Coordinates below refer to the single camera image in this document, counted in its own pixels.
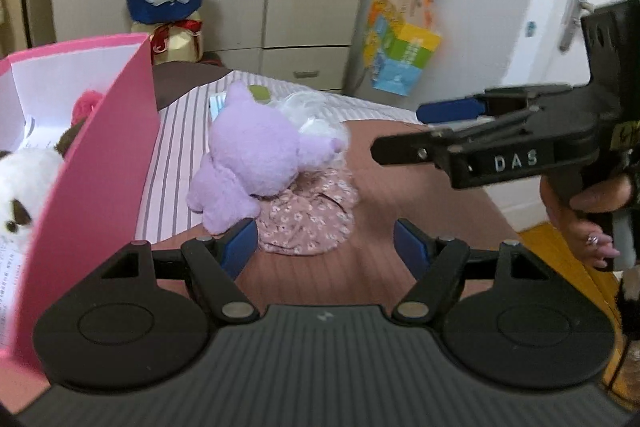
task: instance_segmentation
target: striped bedsheet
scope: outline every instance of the striped bedsheet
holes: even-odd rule
[[[272,98],[309,90],[305,86],[273,78],[232,71],[220,80],[196,87],[160,111],[160,131],[149,165],[140,205],[136,239],[164,241],[199,225],[202,215],[187,208],[186,195],[194,172],[207,150],[209,97],[235,81],[266,86]],[[418,123],[415,113],[405,109],[327,93],[328,114],[346,120],[399,120]]]

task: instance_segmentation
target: colorful paper bag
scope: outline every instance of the colorful paper bag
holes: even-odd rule
[[[441,37],[430,29],[426,0],[373,0],[367,17],[364,65],[376,89],[408,95]]]

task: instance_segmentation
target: drawer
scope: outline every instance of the drawer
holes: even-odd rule
[[[246,73],[260,74],[261,48],[248,50],[226,50],[216,52],[222,63],[230,70],[245,71]]]
[[[342,89],[348,57],[348,47],[264,50],[260,73],[319,90]]]

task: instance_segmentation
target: door handle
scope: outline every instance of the door handle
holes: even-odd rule
[[[593,13],[593,4],[588,3],[585,0],[569,0],[564,17],[562,18],[562,37],[558,49],[561,53],[566,53],[571,47],[571,42],[574,40],[575,31],[580,27],[580,14],[583,11]]]

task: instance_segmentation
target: metal screw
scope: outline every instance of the metal screw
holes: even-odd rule
[[[407,301],[398,306],[398,313],[406,319],[421,319],[429,314],[429,307],[422,302]]]
[[[222,313],[230,319],[246,319],[254,313],[254,307],[248,302],[233,301],[222,306]]]

